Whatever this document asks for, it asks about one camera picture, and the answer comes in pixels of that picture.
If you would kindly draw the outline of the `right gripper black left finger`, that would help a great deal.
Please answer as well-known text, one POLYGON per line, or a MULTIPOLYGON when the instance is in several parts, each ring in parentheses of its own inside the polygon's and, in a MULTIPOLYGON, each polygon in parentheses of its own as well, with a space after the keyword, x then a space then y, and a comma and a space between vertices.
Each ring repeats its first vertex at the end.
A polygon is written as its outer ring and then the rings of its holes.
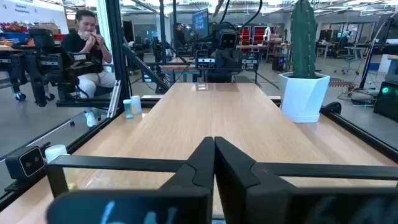
POLYGON ((54 196, 48 224, 211 224, 215 142, 186 160, 61 155, 47 165, 54 196), (170 172, 159 189, 69 191, 64 168, 170 172))

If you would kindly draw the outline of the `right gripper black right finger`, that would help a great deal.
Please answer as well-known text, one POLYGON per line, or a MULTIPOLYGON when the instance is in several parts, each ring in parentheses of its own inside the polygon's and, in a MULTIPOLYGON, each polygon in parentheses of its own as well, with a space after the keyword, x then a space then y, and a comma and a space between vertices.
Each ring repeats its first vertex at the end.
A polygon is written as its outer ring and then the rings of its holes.
POLYGON ((286 177, 396 180, 398 167, 257 162, 215 138, 215 176, 233 224, 398 224, 395 187, 296 187, 286 177))

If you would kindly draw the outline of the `teal medicine bottle white cap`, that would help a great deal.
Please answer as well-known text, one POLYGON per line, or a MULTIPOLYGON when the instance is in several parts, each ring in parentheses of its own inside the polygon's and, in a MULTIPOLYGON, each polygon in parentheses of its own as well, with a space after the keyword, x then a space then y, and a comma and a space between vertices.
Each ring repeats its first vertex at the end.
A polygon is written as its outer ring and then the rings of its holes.
POLYGON ((124 105, 124 113, 125 113, 126 119, 133 119, 134 114, 132 112, 131 99, 123 100, 123 105, 124 105))

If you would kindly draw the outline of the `wooden shelf black metal legs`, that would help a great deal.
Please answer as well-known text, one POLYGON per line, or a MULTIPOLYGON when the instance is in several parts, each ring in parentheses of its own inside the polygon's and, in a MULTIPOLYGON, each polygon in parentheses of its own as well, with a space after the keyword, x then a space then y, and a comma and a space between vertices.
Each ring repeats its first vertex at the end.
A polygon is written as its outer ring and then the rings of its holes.
MULTIPOLYGON (((188 159, 205 137, 222 137, 257 162, 335 164, 256 85, 174 85, 112 157, 188 159)), ((213 197, 220 195, 215 176, 213 197)), ((64 168, 69 191, 152 190, 170 172, 64 168)), ((396 180, 286 177, 296 187, 395 187, 396 180)))

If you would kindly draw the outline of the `red storage rack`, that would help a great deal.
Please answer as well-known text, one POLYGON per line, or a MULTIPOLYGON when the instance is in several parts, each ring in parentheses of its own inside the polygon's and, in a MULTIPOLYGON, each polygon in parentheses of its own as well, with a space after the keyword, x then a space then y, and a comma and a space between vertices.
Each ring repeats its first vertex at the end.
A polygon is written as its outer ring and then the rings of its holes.
POLYGON ((239 31, 240 45, 261 45, 272 34, 277 33, 277 26, 247 26, 239 31))

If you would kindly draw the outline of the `computer monitor blue screen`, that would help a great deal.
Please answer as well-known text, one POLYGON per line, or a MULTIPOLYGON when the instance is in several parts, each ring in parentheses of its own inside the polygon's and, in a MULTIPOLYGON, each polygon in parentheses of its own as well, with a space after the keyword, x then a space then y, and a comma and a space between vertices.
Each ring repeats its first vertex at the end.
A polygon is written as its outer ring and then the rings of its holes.
POLYGON ((204 9, 192 14, 192 29, 199 37, 209 35, 208 9, 204 9))

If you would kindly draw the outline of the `green cactus plant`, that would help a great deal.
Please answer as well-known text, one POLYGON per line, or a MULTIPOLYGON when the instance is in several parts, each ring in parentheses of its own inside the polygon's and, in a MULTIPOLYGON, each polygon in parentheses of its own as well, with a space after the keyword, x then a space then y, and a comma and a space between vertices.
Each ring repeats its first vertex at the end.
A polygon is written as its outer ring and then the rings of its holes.
POLYGON ((315 79, 316 21, 308 0, 294 4, 290 18, 294 78, 315 79))

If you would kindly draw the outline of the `white faceted plant pot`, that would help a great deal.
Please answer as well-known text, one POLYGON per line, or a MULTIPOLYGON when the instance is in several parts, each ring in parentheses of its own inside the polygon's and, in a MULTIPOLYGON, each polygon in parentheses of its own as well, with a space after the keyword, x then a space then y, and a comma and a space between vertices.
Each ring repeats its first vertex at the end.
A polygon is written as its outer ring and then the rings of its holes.
POLYGON ((294 123, 317 123, 329 87, 330 76, 294 78, 292 72, 279 74, 281 111, 294 123))

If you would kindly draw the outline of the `person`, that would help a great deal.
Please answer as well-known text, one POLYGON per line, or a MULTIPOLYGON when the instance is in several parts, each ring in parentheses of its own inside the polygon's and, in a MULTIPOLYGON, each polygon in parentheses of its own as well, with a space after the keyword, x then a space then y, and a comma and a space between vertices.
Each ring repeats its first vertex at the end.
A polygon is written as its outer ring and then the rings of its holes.
MULTIPOLYGON (((96 33, 96 16, 88 10, 79 10, 75 15, 78 30, 65 36, 62 47, 67 52, 92 53, 101 63, 110 64, 113 56, 105 44, 104 37, 96 33)), ((80 75, 79 88, 82 98, 92 98, 96 89, 112 88, 116 82, 115 74, 101 71, 80 75)))

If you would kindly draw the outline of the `black computer case green light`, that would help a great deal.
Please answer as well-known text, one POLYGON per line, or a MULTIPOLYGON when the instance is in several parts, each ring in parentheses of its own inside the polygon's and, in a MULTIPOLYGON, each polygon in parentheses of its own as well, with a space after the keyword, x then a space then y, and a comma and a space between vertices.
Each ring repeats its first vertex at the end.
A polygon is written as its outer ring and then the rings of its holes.
POLYGON ((382 82, 374 105, 374 113, 398 122, 398 85, 382 82))

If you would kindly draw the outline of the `black vertical gantry post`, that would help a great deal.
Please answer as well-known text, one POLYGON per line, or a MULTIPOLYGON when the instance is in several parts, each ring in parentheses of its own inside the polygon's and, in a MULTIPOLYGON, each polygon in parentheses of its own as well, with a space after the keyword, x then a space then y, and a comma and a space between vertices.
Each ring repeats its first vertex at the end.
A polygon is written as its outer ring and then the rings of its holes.
POLYGON ((128 47, 127 42, 124 41, 119 0, 105 0, 105 6, 108 16, 111 48, 113 51, 114 72, 117 81, 120 82, 120 101, 130 98, 130 94, 132 93, 127 77, 127 59, 131 60, 150 76, 150 79, 158 84, 163 91, 167 91, 170 85, 153 72, 148 64, 144 63, 136 53, 128 47))

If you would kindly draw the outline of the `silver aluminium bracket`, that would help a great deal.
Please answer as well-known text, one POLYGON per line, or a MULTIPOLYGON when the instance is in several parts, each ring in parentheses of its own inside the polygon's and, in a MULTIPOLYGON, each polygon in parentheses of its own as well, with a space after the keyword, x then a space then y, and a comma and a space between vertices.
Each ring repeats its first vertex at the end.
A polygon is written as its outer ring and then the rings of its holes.
POLYGON ((121 92, 121 81, 117 80, 114 84, 111 99, 109 102, 107 118, 113 118, 118 110, 119 97, 121 92))

